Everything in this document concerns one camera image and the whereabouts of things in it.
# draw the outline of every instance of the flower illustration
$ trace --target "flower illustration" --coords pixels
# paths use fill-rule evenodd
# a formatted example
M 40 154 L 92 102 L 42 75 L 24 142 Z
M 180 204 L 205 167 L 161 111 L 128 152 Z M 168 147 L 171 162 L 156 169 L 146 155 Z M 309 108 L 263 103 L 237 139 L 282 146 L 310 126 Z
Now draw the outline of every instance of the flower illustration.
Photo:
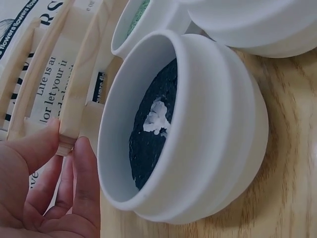
M 0 21 L 0 41 L 2 40 L 6 31 L 10 28 L 13 22 L 14 22 L 14 19 L 5 19 Z

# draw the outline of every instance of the ceramic pot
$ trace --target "ceramic pot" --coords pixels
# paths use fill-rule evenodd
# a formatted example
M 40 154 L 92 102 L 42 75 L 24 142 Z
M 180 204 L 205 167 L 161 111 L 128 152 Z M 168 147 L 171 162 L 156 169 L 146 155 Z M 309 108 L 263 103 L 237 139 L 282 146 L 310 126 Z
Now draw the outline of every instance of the ceramic pot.
M 215 41 L 270 58 L 317 47 L 315 0 L 177 0 Z
M 159 29 L 169 29 L 179 34 L 200 33 L 190 19 L 186 7 L 171 0 L 150 0 L 142 17 L 127 37 L 132 20 L 144 0 L 130 0 L 123 10 L 114 30 L 111 51 L 125 59 L 133 47 L 147 34 Z
M 146 90 L 174 58 L 178 83 L 171 126 L 139 191 L 129 136 Z M 155 31 L 128 55 L 106 101 L 98 141 L 102 191 L 114 207 L 144 219 L 190 223 L 220 211 L 249 186 L 267 136 L 258 85 L 230 48 L 201 35 Z

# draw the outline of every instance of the wooden table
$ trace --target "wooden table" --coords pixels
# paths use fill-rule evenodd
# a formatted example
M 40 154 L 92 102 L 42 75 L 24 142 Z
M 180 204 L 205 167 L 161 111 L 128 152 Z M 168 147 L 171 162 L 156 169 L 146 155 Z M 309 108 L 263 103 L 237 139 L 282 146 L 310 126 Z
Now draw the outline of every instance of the wooden table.
M 102 238 L 317 238 L 317 51 L 239 56 L 260 85 L 270 124 L 265 159 L 247 191 L 185 226 L 117 211 L 102 195 Z

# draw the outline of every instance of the wooden stick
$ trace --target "wooden stick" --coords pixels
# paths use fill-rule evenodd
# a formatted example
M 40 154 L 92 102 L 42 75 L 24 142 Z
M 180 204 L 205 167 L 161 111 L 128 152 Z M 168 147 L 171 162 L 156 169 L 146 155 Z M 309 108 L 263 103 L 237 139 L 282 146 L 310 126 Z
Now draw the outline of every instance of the wooden stick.
M 5 115 L 10 105 L 11 95 L 14 91 L 17 79 L 22 71 L 25 61 L 32 49 L 34 31 L 40 26 L 41 20 L 35 18 L 27 27 L 19 40 L 0 79 L 0 127 L 3 127 Z
M 6 135 L 7 135 L 7 132 L 0 129 L 0 141 L 5 141 Z
M 81 121 L 80 136 L 89 138 L 94 153 L 97 155 L 98 134 L 104 105 L 95 102 L 88 102 L 85 106 Z
M 88 27 L 79 50 L 60 113 L 60 147 L 57 153 L 59 155 L 66 156 L 79 136 L 91 75 L 109 15 L 109 6 L 103 0 Z
M 9 124 L 7 140 L 14 140 L 19 136 L 24 136 L 24 117 L 33 97 L 32 93 L 37 89 L 39 80 L 41 79 L 47 62 L 53 52 L 55 44 L 63 30 L 67 14 L 73 6 L 74 0 L 66 0 L 62 8 L 55 16 L 51 26 L 43 36 L 38 48 L 35 51 L 34 58 L 30 63 L 26 72 L 20 92 L 18 94 L 13 109 L 11 122 Z

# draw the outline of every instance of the black soil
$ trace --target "black soil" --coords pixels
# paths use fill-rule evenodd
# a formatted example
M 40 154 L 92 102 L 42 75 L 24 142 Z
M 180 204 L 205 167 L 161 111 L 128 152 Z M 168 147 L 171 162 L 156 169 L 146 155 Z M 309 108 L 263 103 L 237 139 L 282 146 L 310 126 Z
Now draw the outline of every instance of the black soil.
M 129 139 L 129 157 L 132 177 L 136 187 L 141 190 L 149 179 L 162 152 L 166 137 L 143 131 L 143 124 L 154 100 L 160 100 L 167 107 L 166 119 L 171 123 L 177 90 L 177 61 L 172 60 L 163 68 L 147 89 L 136 113 L 133 131 Z

